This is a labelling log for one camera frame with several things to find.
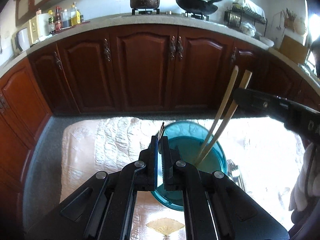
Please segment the metal spoon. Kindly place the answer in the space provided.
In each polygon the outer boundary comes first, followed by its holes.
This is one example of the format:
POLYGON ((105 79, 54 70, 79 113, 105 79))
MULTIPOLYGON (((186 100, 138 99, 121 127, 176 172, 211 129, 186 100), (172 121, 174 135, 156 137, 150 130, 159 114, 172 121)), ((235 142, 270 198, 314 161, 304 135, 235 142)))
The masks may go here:
POLYGON ((235 163, 231 160, 227 160, 227 165, 228 165, 228 176, 229 178, 236 183, 243 191, 245 191, 245 186, 243 182, 243 178, 240 172, 240 169, 238 165, 235 165, 235 163))

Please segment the wooden chopstick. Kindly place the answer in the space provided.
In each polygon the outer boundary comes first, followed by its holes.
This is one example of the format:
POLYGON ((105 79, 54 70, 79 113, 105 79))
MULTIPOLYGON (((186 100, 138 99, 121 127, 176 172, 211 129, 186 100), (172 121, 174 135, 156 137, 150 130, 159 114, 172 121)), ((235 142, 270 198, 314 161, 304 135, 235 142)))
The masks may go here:
POLYGON ((221 115, 222 115, 223 111, 225 110, 225 107, 226 107, 227 102, 229 100, 229 97, 231 95, 232 89, 233 89, 234 84, 236 82, 236 78, 238 76, 238 73, 239 73, 239 67, 235 66, 233 71, 232 71, 232 75, 231 75, 229 84, 227 86, 226 92, 225 92, 225 94, 223 96, 221 105, 220 105, 220 107, 219 107, 219 109, 217 111, 217 114, 216 114, 215 118, 214 118, 214 122, 213 122, 213 124, 212 124, 212 126, 211 126, 211 128, 210 128, 210 130, 209 130, 204 142, 202 143, 202 145, 200 147, 198 155, 196 156, 196 158, 194 160, 194 165, 195 166, 199 166, 200 165, 200 163, 208 155, 208 153, 212 149, 213 145, 215 144, 213 131, 214 131, 219 119, 221 118, 221 115))
POLYGON ((214 134, 214 141, 215 142, 217 142, 217 140, 219 139, 219 137, 221 136, 221 134, 225 130, 227 124, 229 123, 229 121, 233 117, 237 107, 238 107, 238 104, 235 102, 235 100, 233 100, 231 105, 229 106, 227 113, 225 114, 223 121, 221 122, 221 125, 219 126, 217 132, 214 134))

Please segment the black dish rack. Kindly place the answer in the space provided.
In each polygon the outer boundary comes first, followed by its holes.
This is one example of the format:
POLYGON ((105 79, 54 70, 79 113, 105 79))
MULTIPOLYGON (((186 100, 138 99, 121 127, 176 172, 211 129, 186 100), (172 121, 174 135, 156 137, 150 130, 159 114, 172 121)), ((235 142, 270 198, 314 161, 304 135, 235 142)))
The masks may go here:
POLYGON ((224 22, 228 27, 240 29, 242 22, 248 22, 255 26, 257 23, 264 26, 263 36, 266 35, 268 20, 248 7, 232 5, 224 14, 224 22))

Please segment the quilted cream tablecloth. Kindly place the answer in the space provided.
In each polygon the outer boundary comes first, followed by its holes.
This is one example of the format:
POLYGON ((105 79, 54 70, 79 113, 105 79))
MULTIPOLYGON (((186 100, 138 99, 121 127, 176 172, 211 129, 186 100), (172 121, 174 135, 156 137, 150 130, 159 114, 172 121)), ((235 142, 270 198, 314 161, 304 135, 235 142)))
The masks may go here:
MULTIPOLYGON (((61 200, 99 171, 112 174, 139 160, 155 165, 151 139, 161 124, 117 117, 67 126, 62 137, 61 200)), ((240 118, 228 123, 218 141, 226 158, 238 165, 246 193, 291 229, 291 192, 305 152, 300 136, 269 117, 240 118)))

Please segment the lower wooden cabinets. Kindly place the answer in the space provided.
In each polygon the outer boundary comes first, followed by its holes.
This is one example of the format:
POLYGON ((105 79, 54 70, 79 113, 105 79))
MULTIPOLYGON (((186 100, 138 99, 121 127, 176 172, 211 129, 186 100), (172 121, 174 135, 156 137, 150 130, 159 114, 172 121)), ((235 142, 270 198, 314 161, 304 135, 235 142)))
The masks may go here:
POLYGON ((217 28, 122 25, 60 33, 1 71, 1 211, 16 216, 37 141, 53 114, 217 109, 234 66, 251 87, 319 109, 285 57, 217 28))

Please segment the gas stove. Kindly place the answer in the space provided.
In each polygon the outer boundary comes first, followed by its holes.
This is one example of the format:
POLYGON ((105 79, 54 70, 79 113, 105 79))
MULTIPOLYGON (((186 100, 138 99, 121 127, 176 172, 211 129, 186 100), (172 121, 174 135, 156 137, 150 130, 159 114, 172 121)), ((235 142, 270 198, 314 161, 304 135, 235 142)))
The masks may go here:
POLYGON ((209 21, 209 15, 193 14, 191 12, 182 12, 181 14, 174 13, 172 11, 160 11, 160 9, 132 9, 131 15, 167 15, 167 16, 182 16, 188 18, 194 18, 203 21, 209 21))

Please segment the black wok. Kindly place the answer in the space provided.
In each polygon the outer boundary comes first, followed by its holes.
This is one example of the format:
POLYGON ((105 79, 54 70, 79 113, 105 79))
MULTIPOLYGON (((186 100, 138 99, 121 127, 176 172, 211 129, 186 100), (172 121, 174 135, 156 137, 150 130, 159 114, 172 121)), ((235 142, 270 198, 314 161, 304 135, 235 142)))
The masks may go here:
POLYGON ((188 13, 198 15, 211 15, 218 10, 215 5, 223 0, 176 0, 177 5, 188 13))

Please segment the wooden cutting board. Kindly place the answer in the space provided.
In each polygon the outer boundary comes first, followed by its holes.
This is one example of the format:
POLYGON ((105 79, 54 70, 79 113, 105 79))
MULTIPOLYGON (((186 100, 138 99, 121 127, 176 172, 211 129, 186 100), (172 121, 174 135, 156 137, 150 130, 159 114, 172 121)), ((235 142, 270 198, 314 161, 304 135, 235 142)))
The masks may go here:
POLYGON ((309 48, 284 35, 279 52, 296 64, 304 64, 309 52, 309 48))

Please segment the red sauce bottle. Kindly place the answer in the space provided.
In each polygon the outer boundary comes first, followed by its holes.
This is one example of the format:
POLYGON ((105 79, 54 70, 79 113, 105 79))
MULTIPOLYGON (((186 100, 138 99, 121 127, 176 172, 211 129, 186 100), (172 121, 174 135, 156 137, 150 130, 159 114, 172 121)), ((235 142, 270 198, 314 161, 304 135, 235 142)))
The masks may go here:
POLYGON ((54 24, 55 24, 55 31, 59 32, 62 28, 62 20, 60 15, 60 8, 58 6, 55 8, 54 24))

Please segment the cream microwave oven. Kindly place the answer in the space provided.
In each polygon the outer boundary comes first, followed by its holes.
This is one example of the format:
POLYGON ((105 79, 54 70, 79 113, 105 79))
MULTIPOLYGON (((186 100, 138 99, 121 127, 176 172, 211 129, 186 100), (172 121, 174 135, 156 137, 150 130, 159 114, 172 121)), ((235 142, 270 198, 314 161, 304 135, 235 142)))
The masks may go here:
POLYGON ((36 15, 12 35, 12 46, 16 55, 49 36, 48 18, 48 13, 36 15))

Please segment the yellow oil bottle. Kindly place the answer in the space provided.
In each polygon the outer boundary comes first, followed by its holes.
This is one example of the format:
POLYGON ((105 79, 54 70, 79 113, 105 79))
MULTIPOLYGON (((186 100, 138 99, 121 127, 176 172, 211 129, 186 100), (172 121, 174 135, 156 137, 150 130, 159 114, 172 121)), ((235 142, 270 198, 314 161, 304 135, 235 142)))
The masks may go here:
POLYGON ((71 25, 75 26, 80 24, 80 12, 77 10, 76 2, 73 2, 71 6, 71 25))

